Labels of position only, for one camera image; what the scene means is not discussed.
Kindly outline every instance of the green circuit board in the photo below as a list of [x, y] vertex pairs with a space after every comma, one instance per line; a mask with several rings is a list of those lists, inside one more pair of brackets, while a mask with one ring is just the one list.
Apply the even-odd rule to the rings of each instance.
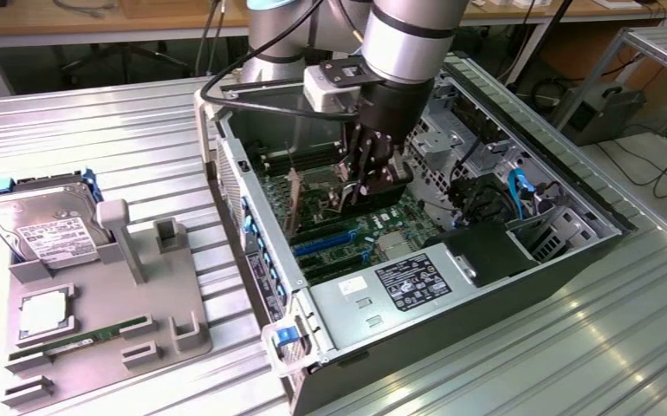
[[[300, 232], [288, 235], [292, 252], [298, 253], [297, 250], [301, 250], [304, 253], [309, 245], [324, 244], [333, 238], [345, 238], [346, 235], [350, 240], [308, 254], [296, 255], [298, 266], [312, 284], [385, 262], [389, 257], [398, 257], [418, 250], [425, 240], [440, 232], [409, 192], [405, 191], [396, 205], [365, 215], [341, 217], [341, 214], [325, 205], [328, 190], [340, 184], [333, 169], [310, 169], [301, 173], [301, 178]], [[281, 175], [261, 178], [261, 184], [282, 228], [290, 209], [290, 182], [286, 175]], [[393, 241], [398, 244], [389, 247], [389, 242]]]

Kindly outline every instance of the hard drive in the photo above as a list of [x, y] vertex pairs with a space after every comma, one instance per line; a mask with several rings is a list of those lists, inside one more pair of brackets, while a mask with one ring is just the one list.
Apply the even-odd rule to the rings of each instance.
[[90, 170], [17, 183], [0, 179], [0, 236], [17, 261], [39, 259], [61, 269], [98, 259], [97, 246], [111, 242], [95, 222], [99, 201]]

